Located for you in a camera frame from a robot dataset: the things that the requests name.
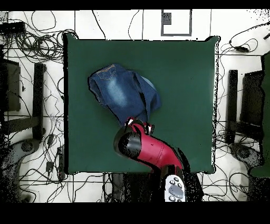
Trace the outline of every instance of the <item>denim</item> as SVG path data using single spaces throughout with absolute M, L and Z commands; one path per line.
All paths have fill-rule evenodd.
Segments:
M 99 104 L 109 109 L 123 126 L 129 117 L 148 122 L 161 106 L 154 85 L 134 71 L 112 64 L 88 77 L 89 90 Z

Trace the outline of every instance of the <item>white controller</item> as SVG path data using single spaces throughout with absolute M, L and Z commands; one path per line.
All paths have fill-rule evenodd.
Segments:
M 185 202 L 186 189 L 182 179 L 176 175 L 169 175 L 165 181 L 165 202 Z

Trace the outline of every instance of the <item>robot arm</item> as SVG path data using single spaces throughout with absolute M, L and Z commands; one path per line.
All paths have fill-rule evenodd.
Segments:
M 155 198 L 165 202 L 186 201 L 182 169 L 189 170 L 188 162 L 179 150 L 152 136 L 153 125 L 129 118 L 114 138 L 114 150 L 127 158 L 143 163 L 161 173 Z

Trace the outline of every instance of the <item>green table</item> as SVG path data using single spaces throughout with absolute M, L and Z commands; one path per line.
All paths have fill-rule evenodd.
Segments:
M 65 170 L 75 172 L 149 172 L 120 157 L 113 139 L 117 119 L 96 101 L 87 78 L 113 63 L 149 79 L 162 106 L 151 114 L 154 136 L 179 147 L 191 171 L 213 173 L 212 133 L 215 51 L 207 41 L 106 41 L 64 37 Z

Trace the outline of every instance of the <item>white tile floor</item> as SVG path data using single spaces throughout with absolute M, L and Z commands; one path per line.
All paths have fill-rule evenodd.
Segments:
M 266 23 L 269 21 L 269 11 L 267 10 L 193 10 L 192 12 L 192 36 L 174 36 L 167 37 L 160 35 L 161 27 L 161 10 L 126 10 L 126 11 L 94 11 L 95 15 L 99 21 L 100 26 L 102 27 L 106 39 L 109 40 L 125 40 L 129 39 L 129 35 L 132 39 L 141 40 L 199 40 L 203 41 L 208 38 L 210 35 L 219 35 L 221 36 L 221 42 L 219 45 L 220 52 L 229 47 L 228 43 L 233 35 L 248 29 L 254 25 L 261 23 Z M 51 32 L 57 34 L 57 31 L 65 29 L 73 29 L 76 31 L 80 39 L 104 39 L 103 33 L 99 29 L 94 16 L 91 11 L 53 11 L 53 14 L 50 11 L 37 11 L 33 14 L 32 21 L 31 16 L 33 12 L 10 12 L 8 14 L 9 22 L 12 20 L 22 20 L 28 23 L 31 27 L 36 27 L 38 30 L 44 30 L 43 32 Z M 172 11 L 172 18 L 179 17 L 176 13 L 183 13 L 181 10 Z M 185 17 L 182 17 L 181 23 L 179 26 L 187 26 L 188 20 Z M 30 27 L 27 27 L 29 32 L 34 32 Z M 239 53 L 236 51 L 230 51 L 225 53 L 220 59 L 224 68 L 221 66 L 219 61 L 219 73 L 221 76 L 224 76 L 223 86 L 221 81 L 218 86 L 218 97 L 224 96 L 227 93 L 227 75 L 228 70 L 236 69 L 239 74 L 238 89 L 242 89 L 242 78 L 245 73 L 257 71 L 262 69 L 260 55 L 268 52 L 270 50 L 270 38 L 263 40 L 263 37 L 270 32 L 270 26 L 262 26 L 256 29 L 252 29 L 248 32 L 238 35 L 233 39 L 233 45 L 241 45 L 248 41 L 249 39 L 255 38 L 258 41 L 258 47 L 254 52 L 251 53 Z M 254 49 L 256 42 L 254 40 L 250 41 L 250 48 Z M 21 80 L 25 87 L 24 92 L 20 92 L 20 95 L 25 100 L 26 105 L 32 113 L 32 92 L 33 85 L 31 84 L 31 79 L 33 79 L 34 64 L 28 61 L 27 58 L 18 59 L 17 55 L 23 56 L 22 52 L 17 48 L 16 44 L 12 45 L 13 49 L 8 51 L 6 58 L 14 60 L 20 63 L 21 66 Z M 60 141 L 61 144 L 64 143 L 64 138 L 61 135 L 61 130 L 63 130 L 63 101 L 60 98 L 60 93 L 57 91 L 55 84 L 58 80 L 63 77 L 63 66 L 61 60 L 57 62 L 48 61 L 45 63 L 47 65 L 47 72 L 44 75 L 44 80 L 46 86 L 44 86 L 44 97 L 50 96 L 47 100 L 44 101 L 44 127 L 47 129 L 47 133 L 50 131 L 51 126 L 54 127 L 57 122 L 59 130 L 55 129 L 54 134 L 59 134 L 60 139 L 56 142 L 54 146 L 51 147 L 50 156 L 56 153 L 56 148 L 59 147 Z M 59 89 L 63 91 L 63 81 L 60 82 Z M 238 92 L 238 98 L 242 97 L 242 92 Z M 220 113 L 220 120 L 225 120 L 225 108 L 226 108 L 226 96 L 220 98 L 218 102 Z M 237 118 L 239 119 L 240 113 L 240 100 L 238 102 L 238 112 Z M 6 119 L 16 119 L 22 116 L 27 117 L 28 112 L 21 103 L 21 110 L 19 112 L 13 111 L 6 113 Z M 217 131 L 223 129 L 221 125 L 218 125 Z M 15 143 L 21 139 L 31 137 L 31 130 L 24 130 L 12 138 L 11 142 Z M 233 194 L 236 199 L 233 197 L 231 191 L 228 187 L 228 182 L 225 180 L 227 175 L 228 177 L 235 172 L 246 173 L 245 166 L 243 163 L 234 159 L 229 153 L 226 153 L 226 147 L 217 149 L 216 151 L 216 165 L 217 171 L 215 174 L 206 175 L 199 173 L 198 176 L 204 188 L 204 192 L 207 194 L 204 196 L 204 199 L 210 201 L 216 200 L 225 200 L 225 201 L 245 201 L 246 195 L 240 190 L 236 192 L 236 188 L 233 188 Z M 46 160 L 44 161 L 44 155 L 42 155 L 42 147 L 39 150 L 27 156 L 24 159 L 24 164 L 21 166 L 20 175 L 24 175 L 29 169 L 38 169 L 41 173 L 45 172 Z M 76 192 L 76 202 L 96 202 L 101 198 L 102 194 L 102 177 L 89 177 L 90 175 L 101 175 L 101 174 L 91 174 L 91 173 L 78 173 L 74 175 L 74 186 L 72 183 L 72 176 L 63 183 L 63 189 L 61 191 L 61 185 L 54 183 L 48 185 L 36 185 L 46 183 L 46 179 L 42 177 L 39 173 L 30 171 L 28 173 L 30 176 L 26 176 L 22 179 L 21 184 L 22 188 L 27 188 L 32 192 L 36 193 L 35 202 L 70 202 L 72 200 L 72 190 L 77 190 L 80 188 L 87 179 L 87 183 L 82 187 L 82 189 Z M 55 172 L 52 174 L 52 179 L 57 180 Z M 240 185 L 247 187 L 248 179 L 242 175 L 234 175 L 232 178 L 232 183 L 235 184 L 239 189 Z M 106 184 L 106 189 L 108 192 L 111 191 L 111 185 Z

